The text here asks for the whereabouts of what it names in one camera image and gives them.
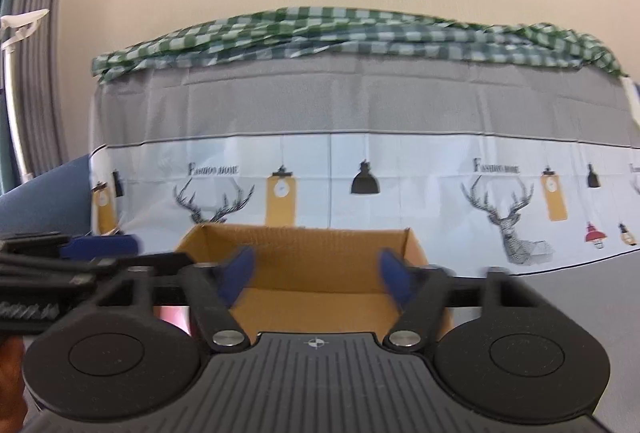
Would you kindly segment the person's left hand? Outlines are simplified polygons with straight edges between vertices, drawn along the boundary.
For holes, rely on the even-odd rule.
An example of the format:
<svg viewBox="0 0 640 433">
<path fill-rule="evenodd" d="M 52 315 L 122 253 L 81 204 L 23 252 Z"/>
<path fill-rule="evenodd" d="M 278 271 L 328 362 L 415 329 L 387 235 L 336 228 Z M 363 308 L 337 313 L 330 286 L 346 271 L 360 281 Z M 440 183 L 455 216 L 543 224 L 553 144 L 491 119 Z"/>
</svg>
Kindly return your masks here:
<svg viewBox="0 0 640 433">
<path fill-rule="evenodd" d="M 24 398 L 22 361 L 25 346 L 21 337 L 10 337 L 1 344 L 0 354 L 0 432 L 21 430 L 27 415 Z"/>
</svg>

